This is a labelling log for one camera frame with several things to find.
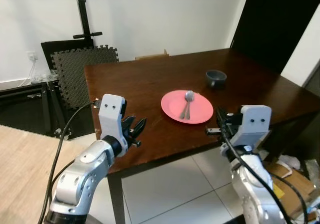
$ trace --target pink plate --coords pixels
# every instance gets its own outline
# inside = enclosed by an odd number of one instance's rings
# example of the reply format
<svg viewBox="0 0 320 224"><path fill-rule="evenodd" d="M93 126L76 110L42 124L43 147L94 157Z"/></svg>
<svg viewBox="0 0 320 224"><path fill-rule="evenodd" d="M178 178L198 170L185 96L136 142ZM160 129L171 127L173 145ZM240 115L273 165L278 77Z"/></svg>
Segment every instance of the pink plate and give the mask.
<svg viewBox="0 0 320 224"><path fill-rule="evenodd" d="M186 92L186 90L174 90L162 97L161 107L165 114L173 120L187 124L199 124L209 120L214 114L214 108L209 100L198 93L194 93L195 99L190 102L190 120L179 118L187 103L184 97Z"/></svg>

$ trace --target cup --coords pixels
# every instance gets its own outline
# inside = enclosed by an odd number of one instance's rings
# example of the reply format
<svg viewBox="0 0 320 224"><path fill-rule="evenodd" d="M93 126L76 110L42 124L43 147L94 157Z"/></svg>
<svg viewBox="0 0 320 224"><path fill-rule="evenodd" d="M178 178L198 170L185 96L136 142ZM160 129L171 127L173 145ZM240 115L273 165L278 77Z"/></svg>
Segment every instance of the cup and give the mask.
<svg viewBox="0 0 320 224"><path fill-rule="evenodd" d="M209 70L205 74L206 82L212 89L222 89L225 86L227 75L219 70Z"/></svg>

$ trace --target wall outlet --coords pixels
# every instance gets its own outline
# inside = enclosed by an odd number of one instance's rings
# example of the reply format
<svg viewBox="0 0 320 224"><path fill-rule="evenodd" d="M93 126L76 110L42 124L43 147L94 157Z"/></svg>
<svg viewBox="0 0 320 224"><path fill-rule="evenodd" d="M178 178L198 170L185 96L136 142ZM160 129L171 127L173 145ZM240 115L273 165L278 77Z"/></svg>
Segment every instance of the wall outlet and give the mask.
<svg viewBox="0 0 320 224"><path fill-rule="evenodd" d="M36 51L27 51L26 52L28 59L32 62L36 61L38 59L38 55Z"/></svg>

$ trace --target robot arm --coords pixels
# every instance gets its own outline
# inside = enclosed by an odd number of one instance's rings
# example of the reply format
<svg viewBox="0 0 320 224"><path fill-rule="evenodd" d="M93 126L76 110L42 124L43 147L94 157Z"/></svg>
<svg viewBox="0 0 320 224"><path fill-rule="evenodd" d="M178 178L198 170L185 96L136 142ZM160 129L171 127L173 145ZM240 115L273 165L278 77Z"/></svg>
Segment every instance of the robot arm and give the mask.
<svg viewBox="0 0 320 224"><path fill-rule="evenodd" d="M122 120L126 101L123 97L105 94L99 103L101 139L82 152L60 176L45 223L85 223L98 183L107 176L117 156L126 154L143 131L146 119L130 128L135 117Z"/></svg>
<svg viewBox="0 0 320 224"><path fill-rule="evenodd" d="M269 131L271 108L264 105L242 106L236 114L226 114L218 109L219 127L227 124L230 143L241 158L273 189L273 181L264 169L260 157L253 154L256 143ZM242 165L224 143L222 156L228 158L232 172L232 185L242 200L247 224L286 223L277 203L267 189Z"/></svg>

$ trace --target black door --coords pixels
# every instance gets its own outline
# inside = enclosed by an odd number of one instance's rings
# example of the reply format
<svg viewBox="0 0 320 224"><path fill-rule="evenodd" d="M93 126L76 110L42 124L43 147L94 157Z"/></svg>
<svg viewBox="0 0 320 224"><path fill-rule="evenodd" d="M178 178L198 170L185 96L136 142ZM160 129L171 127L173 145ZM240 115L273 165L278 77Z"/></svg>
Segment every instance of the black door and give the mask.
<svg viewBox="0 0 320 224"><path fill-rule="evenodd" d="M232 48L281 73L319 2L246 0Z"/></svg>

